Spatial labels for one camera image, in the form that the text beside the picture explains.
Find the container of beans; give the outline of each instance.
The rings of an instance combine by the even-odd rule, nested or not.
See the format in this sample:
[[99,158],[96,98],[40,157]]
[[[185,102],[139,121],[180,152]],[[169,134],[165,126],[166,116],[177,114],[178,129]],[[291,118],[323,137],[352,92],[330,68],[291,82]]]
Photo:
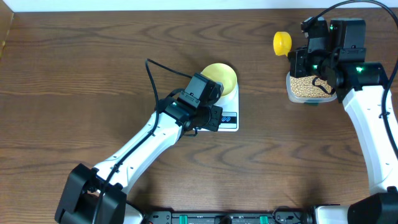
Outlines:
[[[319,87],[313,86],[315,76],[294,78],[290,72],[286,76],[286,89],[291,102],[294,103],[326,103],[337,98],[336,93],[329,95]],[[331,92],[331,86],[326,81],[318,79],[316,85],[321,85],[327,92]]]

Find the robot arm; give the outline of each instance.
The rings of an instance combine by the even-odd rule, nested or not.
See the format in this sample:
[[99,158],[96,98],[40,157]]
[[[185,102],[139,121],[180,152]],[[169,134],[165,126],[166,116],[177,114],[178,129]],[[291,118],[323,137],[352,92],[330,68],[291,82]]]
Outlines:
[[[105,180],[115,165],[125,153],[130,151],[153,127],[156,113],[153,113],[147,124],[118,152],[105,161],[95,165],[98,169],[97,176]],[[182,127],[176,124],[176,120],[166,113],[159,115],[157,129],[149,139],[142,143],[119,167],[113,175],[111,185],[121,184],[122,192],[128,194],[150,164],[168,147],[174,145],[181,136]]]
[[[387,192],[390,186],[398,186],[398,160],[380,117],[383,92],[382,86],[364,86],[362,91],[351,90],[343,100],[365,158],[371,195]],[[398,136],[391,93],[387,96],[387,110],[390,112],[388,120],[391,131]]]
[[[102,189],[105,180],[110,178],[102,202],[98,205],[98,223],[140,223],[142,214],[126,205],[127,194],[150,164],[185,132],[192,129],[197,131],[197,128],[218,130],[223,109],[214,104],[221,97],[222,91],[222,84],[196,73],[185,90],[175,90],[160,100],[157,105],[159,120],[153,133],[157,113],[111,157],[92,169],[80,164],[72,170],[55,213],[55,221],[91,224],[98,196],[88,192]],[[115,164],[120,166],[109,177]]]
[[[388,138],[382,113],[382,96],[388,91],[387,75],[380,63],[364,62],[365,21],[332,19],[330,28],[319,17],[302,29],[308,45],[289,52],[290,75],[316,75],[327,80],[350,116],[365,158],[371,196],[350,206],[315,206],[304,223],[395,223],[398,219],[398,160]],[[393,136],[398,124],[391,93],[386,100]]]

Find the circuit board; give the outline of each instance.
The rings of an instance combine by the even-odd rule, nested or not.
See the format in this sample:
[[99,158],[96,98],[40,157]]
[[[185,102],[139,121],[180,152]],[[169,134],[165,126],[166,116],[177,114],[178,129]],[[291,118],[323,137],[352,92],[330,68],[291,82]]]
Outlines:
[[144,224],[300,224],[301,212],[172,213],[152,212]]

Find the clear container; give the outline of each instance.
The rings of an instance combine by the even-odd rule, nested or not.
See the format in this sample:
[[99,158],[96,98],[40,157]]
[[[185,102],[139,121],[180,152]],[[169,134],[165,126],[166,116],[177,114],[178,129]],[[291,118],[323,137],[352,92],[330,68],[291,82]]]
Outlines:
[[293,103],[327,103],[335,100],[337,98],[336,93],[331,97],[324,98],[311,98],[311,97],[298,97],[292,91],[292,86],[290,85],[290,72],[286,76],[286,89],[289,99]]

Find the wooden table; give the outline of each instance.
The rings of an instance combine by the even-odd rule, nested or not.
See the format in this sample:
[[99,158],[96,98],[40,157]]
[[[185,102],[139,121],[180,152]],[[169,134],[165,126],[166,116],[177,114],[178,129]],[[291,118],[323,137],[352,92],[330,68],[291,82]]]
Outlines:
[[[294,47],[304,44],[300,22],[319,12],[16,14],[0,64],[0,223],[53,223],[69,172],[103,161],[142,128],[154,109],[145,58],[189,74],[232,65],[241,117],[236,133],[200,133],[164,152],[128,196],[140,208],[255,211],[367,197],[343,106],[291,103],[289,63],[272,48],[282,30]],[[338,9],[332,17],[365,18],[367,61],[391,73],[398,42],[388,14]],[[189,81],[151,69],[160,96]]]

